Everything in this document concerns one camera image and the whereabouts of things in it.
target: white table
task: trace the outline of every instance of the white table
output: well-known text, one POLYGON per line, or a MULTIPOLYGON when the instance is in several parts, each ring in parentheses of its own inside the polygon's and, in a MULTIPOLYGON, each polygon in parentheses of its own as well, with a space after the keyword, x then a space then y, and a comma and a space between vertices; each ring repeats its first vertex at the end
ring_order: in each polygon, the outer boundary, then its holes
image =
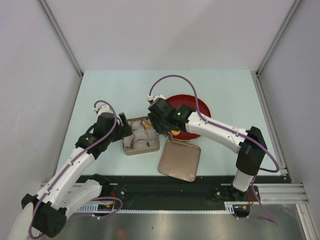
MULTIPOLYGON (((271 154, 275 152, 249 70, 110 70, 86 71, 72 113, 60 159, 59 169, 70 156, 78 138, 97 120, 92 110, 96 100, 109 102, 116 113, 124 112, 128 119, 148 114, 147 95, 159 78, 178 74, 195 86, 198 97, 210 108, 212 118, 245 129, 260 128, 271 154)), ((152 94, 170 97, 177 94, 193 95, 191 87, 179 78, 168 78, 158 83, 152 94)), ((166 139, 160 137, 157 152, 127 156, 122 141, 111 143, 97 161, 83 174, 161 176, 158 164, 166 139)), ((228 148, 205 137, 190 142, 201 148, 197 176, 222 176, 236 173, 237 155, 228 148)), ((262 167, 275 169, 268 156, 262 167)), ((259 172, 259 175, 280 175, 259 172)))

